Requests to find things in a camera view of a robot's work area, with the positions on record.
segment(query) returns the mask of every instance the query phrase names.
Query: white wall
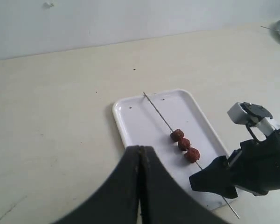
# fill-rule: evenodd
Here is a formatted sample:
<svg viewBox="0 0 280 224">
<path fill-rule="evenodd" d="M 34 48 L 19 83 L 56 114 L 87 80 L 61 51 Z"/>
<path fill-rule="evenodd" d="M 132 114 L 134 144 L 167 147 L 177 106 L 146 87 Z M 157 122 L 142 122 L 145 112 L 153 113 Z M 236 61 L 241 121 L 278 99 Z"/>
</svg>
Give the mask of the white wall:
<svg viewBox="0 0 280 224">
<path fill-rule="evenodd" d="M 0 59 L 280 18 L 280 0 L 0 0 Z"/>
</svg>

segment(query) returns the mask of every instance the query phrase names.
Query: white tray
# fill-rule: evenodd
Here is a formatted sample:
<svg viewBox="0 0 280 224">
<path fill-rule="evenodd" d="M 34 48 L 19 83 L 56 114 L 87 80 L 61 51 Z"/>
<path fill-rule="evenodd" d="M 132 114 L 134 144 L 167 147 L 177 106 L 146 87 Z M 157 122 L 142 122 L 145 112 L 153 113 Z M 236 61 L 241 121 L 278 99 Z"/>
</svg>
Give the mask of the white tray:
<svg viewBox="0 0 280 224">
<path fill-rule="evenodd" d="M 172 129 L 181 129 L 185 138 L 199 150 L 201 158 L 198 163 L 203 168 L 215 157 L 228 155 L 205 115 L 187 91 L 170 90 L 149 97 Z M 192 191 L 189 176 L 200 168 L 186 161 L 177 143 L 171 140 L 170 129 L 144 96 L 117 101 L 113 106 L 113 114 L 125 147 L 153 146 L 170 175 L 202 206 L 213 210 L 225 204 L 219 195 Z"/>
</svg>

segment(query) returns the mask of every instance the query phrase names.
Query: white table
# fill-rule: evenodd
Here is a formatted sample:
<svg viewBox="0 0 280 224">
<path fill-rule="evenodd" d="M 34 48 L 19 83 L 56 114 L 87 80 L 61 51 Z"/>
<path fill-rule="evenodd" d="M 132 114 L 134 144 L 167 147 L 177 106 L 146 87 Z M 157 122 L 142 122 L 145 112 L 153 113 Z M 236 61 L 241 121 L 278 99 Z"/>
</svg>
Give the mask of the white table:
<svg viewBox="0 0 280 224">
<path fill-rule="evenodd" d="M 280 122 L 280 42 L 259 25 L 0 61 L 0 224 L 53 222 L 103 183 L 124 151 L 111 111 L 120 98 L 186 89 L 230 152 L 250 138 L 226 113 L 235 102 Z M 227 206 L 215 213 L 280 224 L 280 191 L 232 206 L 240 220 Z"/>
</svg>

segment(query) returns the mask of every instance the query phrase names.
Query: table surface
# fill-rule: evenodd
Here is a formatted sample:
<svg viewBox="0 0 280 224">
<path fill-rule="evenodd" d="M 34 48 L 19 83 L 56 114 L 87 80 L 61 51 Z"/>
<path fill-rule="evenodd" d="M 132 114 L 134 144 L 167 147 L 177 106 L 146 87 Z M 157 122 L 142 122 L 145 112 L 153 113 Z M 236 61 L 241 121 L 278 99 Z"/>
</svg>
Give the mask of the table surface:
<svg viewBox="0 0 280 224">
<path fill-rule="evenodd" d="M 0 61 L 0 224 L 50 223 L 108 177 L 124 147 L 112 104 L 185 89 L 231 152 L 250 138 L 237 101 L 280 122 L 280 38 L 260 24 Z M 231 223 L 280 224 L 280 191 L 244 193 L 216 211 Z"/>
</svg>

